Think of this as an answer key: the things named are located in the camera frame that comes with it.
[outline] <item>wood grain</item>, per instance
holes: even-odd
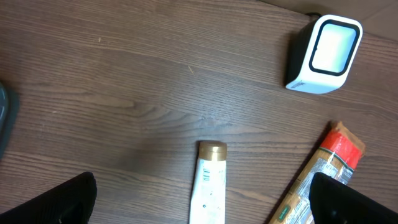
[[[228,143],[227,223],[264,223],[331,119],[367,144],[350,186],[398,212],[398,43],[365,34],[345,85],[282,85],[309,18],[255,1],[0,2],[21,108],[0,212],[83,171],[90,223],[186,223],[196,142]]]

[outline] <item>black object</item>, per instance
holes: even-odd
[[[1,224],[87,224],[97,194],[91,172],[84,172],[0,215]]]
[[[310,187],[315,224],[398,223],[398,214],[318,172]]]
[[[6,150],[18,109],[19,98],[17,93],[0,83],[0,159],[4,150]]]

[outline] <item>snack package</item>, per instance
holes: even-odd
[[[314,223],[308,199],[313,175],[322,172],[347,184],[364,153],[365,144],[361,140],[342,122],[333,123],[331,131],[290,188],[270,223]]]

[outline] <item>label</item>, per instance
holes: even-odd
[[[198,159],[189,224],[225,223],[226,161]]]
[[[345,166],[341,170],[341,175],[337,178],[339,182],[347,185],[350,178],[353,176],[353,171],[351,169],[346,168]]]
[[[282,212],[280,213],[280,215],[278,216],[278,221],[282,222],[284,220],[285,216],[287,215],[287,213],[289,212],[289,210],[290,210],[290,206],[286,205],[284,207],[284,209],[282,209]]]
[[[311,212],[310,202],[308,200],[300,200],[292,213],[286,219],[286,224],[305,223]]]
[[[311,168],[310,172],[306,176],[306,178],[303,180],[303,182],[300,184],[300,187],[297,189],[297,194],[302,198],[302,199],[307,199],[309,200],[310,197],[310,186],[311,182],[313,179],[313,176],[315,175],[316,172],[322,172],[331,178],[335,178],[336,174],[338,173],[338,169],[331,165],[329,162],[322,158],[318,158],[317,162],[314,164],[314,166]]]

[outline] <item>black device frame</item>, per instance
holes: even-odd
[[[327,24],[334,24],[334,25],[338,25],[338,26],[342,26],[342,27],[348,27],[348,28],[354,29],[355,32],[356,32],[354,42],[353,42],[353,44],[351,46],[351,50],[349,51],[349,54],[348,54],[348,57],[347,57],[347,60],[346,60],[346,64],[344,65],[344,69],[341,72],[326,71],[326,70],[314,68],[312,66],[312,61],[313,61],[313,58],[315,56],[315,52],[317,51],[317,47],[318,47],[319,39],[320,39],[321,34],[322,34],[322,30]],[[351,61],[351,58],[352,58],[352,56],[354,54],[354,50],[355,50],[356,44],[358,43],[358,39],[359,39],[360,35],[361,35],[361,31],[360,31],[359,27],[357,25],[355,25],[355,24],[349,24],[347,22],[336,21],[336,20],[333,20],[333,19],[328,19],[327,21],[323,22],[322,25],[319,28],[317,40],[315,41],[315,44],[314,44],[313,49],[312,49],[312,54],[311,54],[311,58],[310,58],[310,62],[309,62],[309,67],[310,67],[311,71],[318,72],[318,73],[323,73],[323,74],[327,74],[327,75],[334,75],[334,76],[340,76],[340,75],[344,74],[347,71],[347,69],[348,69],[349,62]]]

